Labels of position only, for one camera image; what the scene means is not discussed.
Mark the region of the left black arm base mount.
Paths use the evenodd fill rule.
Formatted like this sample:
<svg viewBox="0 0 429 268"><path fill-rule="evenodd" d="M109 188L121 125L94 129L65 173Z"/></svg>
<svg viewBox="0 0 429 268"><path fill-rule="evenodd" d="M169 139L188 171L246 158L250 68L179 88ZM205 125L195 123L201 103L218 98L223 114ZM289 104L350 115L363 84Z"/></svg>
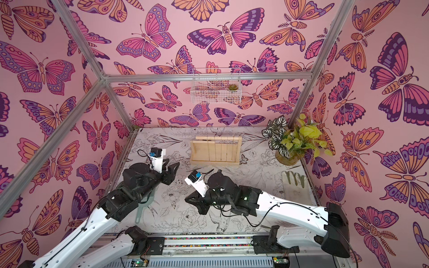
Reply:
<svg viewBox="0 0 429 268"><path fill-rule="evenodd" d="M165 237L149 236L138 226L128 228L125 234L131 238L132 242L129 255L162 255Z"/></svg>

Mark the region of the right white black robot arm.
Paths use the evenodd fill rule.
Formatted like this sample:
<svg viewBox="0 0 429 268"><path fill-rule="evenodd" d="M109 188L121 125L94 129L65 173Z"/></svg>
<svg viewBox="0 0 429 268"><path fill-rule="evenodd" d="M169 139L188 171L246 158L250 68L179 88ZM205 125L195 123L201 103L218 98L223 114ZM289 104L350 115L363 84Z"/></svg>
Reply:
<svg viewBox="0 0 429 268"><path fill-rule="evenodd" d="M283 248L319 246L332 256L350 257L349 222L343 209L335 204L313 206L281 199L251 186L237 185L221 170L205 180L194 170L184 180L194 188L185 201L198 213L206 215L211 208L224 217L251 216L267 218L298 226L297 231L281 231L272 227L274 242Z"/></svg>

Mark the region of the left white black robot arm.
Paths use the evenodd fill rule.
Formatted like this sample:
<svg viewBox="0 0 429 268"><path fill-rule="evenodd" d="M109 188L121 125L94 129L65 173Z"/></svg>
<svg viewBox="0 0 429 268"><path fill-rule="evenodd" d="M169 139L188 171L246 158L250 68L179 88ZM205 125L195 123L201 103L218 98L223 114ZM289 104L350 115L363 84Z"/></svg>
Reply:
<svg viewBox="0 0 429 268"><path fill-rule="evenodd" d="M25 261L22 268L102 268L132 252L142 254L149 244L138 226L130 227L101 248L87 250L108 230L136 210L159 184L175 180L179 162L172 165L156 158L153 165L136 163L122 173L123 181L103 197L89 217L65 240L35 261Z"/></svg>

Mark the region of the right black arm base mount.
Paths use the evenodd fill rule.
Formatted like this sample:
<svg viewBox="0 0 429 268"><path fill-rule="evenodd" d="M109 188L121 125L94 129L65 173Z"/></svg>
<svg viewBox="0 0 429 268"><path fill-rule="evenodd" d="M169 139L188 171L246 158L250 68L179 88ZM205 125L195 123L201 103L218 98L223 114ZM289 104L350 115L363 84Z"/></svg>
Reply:
<svg viewBox="0 0 429 268"><path fill-rule="evenodd" d="M278 225L271 227L270 232L266 236L253 236L251 246L254 248L255 254L260 253L300 253L299 247L284 247L277 241Z"/></svg>

